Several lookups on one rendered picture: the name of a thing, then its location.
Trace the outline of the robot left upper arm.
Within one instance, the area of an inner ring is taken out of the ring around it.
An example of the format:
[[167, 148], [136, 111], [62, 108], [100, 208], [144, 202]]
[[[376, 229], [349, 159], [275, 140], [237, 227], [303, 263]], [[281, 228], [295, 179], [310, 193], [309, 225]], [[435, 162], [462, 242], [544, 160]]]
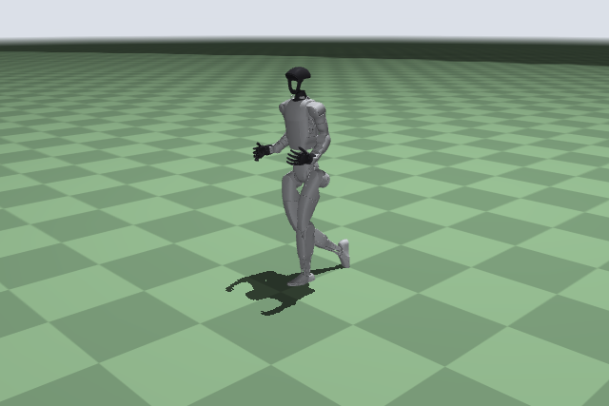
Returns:
[[[320, 134], [317, 135], [316, 142], [322, 143], [326, 135], [329, 135], [328, 124], [325, 117], [325, 107], [322, 103], [310, 102], [306, 105], [309, 115], [314, 118], [317, 129]], [[330, 135], [329, 135], [330, 136]]]

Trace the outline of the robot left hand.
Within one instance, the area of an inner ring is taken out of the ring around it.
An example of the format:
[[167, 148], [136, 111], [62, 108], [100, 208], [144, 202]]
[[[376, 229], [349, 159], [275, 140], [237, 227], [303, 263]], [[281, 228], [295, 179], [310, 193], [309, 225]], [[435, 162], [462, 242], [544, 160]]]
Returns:
[[290, 149], [291, 152], [293, 152], [294, 154], [296, 154], [298, 156], [294, 156], [294, 155], [287, 153], [288, 156], [290, 156], [294, 159], [298, 159], [298, 160], [294, 160], [294, 159], [290, 159], [290, 158], [286, 157], [288, 160], [290, 160], [291, 162], [294, 162], [294, 163], [291, 163], [289, 161], [286, 161], [286, 162], [291, 165], [311, 164], [313, 161], [313, 157], [316, 157], [316, 155], [313, 153], [306, 153], [306, 151], [303, 148], [301, 148], [300, 146], [299, 146], [299, 149], [303, 153], [298, 153], [298, 152], [295, 152], [292, 149]]

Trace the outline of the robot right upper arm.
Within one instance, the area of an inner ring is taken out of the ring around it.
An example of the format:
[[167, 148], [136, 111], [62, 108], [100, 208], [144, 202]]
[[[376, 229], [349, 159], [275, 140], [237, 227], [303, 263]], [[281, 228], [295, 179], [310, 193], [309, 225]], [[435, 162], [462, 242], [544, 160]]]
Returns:
[[[287, 100], [286, 100], [286, 101], [287, 101]], [[284, 101], [284, 102], [282, 102], [281, 104], [279, 104], [279, 110], [281, 111], [281, 113], [283, 114], [283, 116], [284, 116], [284, 104], [285, 104], [285, 102], [286, 102], [286, 101]], [[285, 116], [284, 116], [284, 118], [285, 118]], [[285, 135], [286, 135], [286, 133], [285, 133]]]

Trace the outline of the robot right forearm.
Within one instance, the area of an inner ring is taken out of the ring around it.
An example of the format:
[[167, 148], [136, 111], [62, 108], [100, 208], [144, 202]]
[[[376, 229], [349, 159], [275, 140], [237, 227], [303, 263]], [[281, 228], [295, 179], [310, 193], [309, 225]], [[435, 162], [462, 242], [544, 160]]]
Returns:
[[271, 153], [280, 153], [282, 151], [282, 149], [284, 149], [286, 146], [289, 146], [289, 143], [287, 140], [287, 136], [284, 134], [281, 137], [281, 139], [279, 141], [277, 141], [276, 144], [273, 144], [272, 146], [269, 147], [270, 154]]

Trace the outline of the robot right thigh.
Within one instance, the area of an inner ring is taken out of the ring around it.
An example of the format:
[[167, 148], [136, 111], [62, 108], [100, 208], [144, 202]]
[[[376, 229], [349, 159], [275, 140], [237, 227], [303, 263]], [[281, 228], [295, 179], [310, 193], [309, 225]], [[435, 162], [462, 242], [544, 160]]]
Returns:
[[293, 170], [283, 176], [282, 195], [285, 213], [295, 232], [297, 231], [297, 211], [300, 199], [300, 194], [296, 188], [302, 184], [295, 179]]

